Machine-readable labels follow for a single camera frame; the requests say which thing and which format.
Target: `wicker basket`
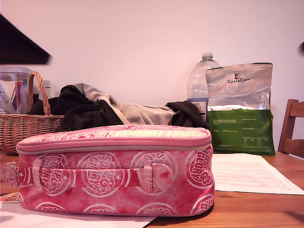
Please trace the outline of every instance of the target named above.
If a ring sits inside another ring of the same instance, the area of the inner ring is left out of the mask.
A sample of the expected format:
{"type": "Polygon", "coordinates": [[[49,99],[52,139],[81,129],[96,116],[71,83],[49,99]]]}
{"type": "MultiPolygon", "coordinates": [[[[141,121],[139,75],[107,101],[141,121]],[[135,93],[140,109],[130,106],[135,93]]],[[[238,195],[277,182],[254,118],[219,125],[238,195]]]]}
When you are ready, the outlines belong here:
{"type": "Polygon", "coordinates": [[[46,88],[41,76],[33,71],[28,80],[28,110],[33,106],[34,76],[40,84],[45,115],[1,114],[0,115],[0,151],[17,153],[19,141],[38,134],[52,133],[59,126],[64,115],[51,115],[46,88]]]}

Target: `bottle label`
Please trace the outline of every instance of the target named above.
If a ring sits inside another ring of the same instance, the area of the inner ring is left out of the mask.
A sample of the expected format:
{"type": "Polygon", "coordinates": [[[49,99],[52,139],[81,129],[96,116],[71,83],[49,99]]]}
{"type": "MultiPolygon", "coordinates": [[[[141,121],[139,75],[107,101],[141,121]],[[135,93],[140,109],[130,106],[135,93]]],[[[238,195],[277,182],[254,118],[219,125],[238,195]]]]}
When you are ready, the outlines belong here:
{"type": "Polygon", "coordinates": [[[208,111],[207,111],[209,99],[207,97],[204,97],[204,98],[188,98],[187,100],[198,108],[203,121],[209,122],[208,111]]]}

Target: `wooden chair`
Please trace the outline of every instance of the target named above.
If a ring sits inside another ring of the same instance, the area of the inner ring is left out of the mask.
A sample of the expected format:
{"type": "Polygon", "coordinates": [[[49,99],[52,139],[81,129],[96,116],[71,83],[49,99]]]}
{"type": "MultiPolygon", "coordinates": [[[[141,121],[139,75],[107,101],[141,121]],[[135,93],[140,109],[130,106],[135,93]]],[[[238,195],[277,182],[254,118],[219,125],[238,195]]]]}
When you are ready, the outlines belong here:
{"type": "Polygon", "coordinates": [[[299,100],[289,99],[278,151],[304,158],[304,139],[292,139],[296,117],[304,117],[304,102],[299,103],[299,100]]]}

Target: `white wall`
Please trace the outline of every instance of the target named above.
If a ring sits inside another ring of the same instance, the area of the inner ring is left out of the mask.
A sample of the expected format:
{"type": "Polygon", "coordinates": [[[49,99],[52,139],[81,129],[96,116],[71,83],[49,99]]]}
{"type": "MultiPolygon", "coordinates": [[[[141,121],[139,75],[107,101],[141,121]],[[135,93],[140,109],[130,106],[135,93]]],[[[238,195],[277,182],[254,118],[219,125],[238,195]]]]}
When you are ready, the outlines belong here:
{"type": "Polygon", "coordinates": [[[186,99],[202,52],[222,66],[273,63],[276,149],[287,99],[304,100],[303,9],[304,0],[1,2],[2,14],[53,56],[48,66],[28,66],[51,80],[53,96],[83,82],[123,102],[165,105],[186,99]]]}

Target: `plastic water bottle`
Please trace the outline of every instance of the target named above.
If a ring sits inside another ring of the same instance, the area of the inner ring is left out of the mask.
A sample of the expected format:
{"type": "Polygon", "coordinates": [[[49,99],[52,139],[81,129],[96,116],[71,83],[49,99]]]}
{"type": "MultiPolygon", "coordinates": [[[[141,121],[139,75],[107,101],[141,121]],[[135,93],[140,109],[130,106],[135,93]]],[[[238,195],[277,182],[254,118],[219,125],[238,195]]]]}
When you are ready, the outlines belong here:
{"type": "Polygon", "coordinates": [[[205,122],[209,122],[207,112],[209,95],[205,71],[217,67],[220,67],[220,65],[213,60],[213,54],[204,53],[202,60],[195,65],[188,78],[187,100],[197,106],[205,122]]]}

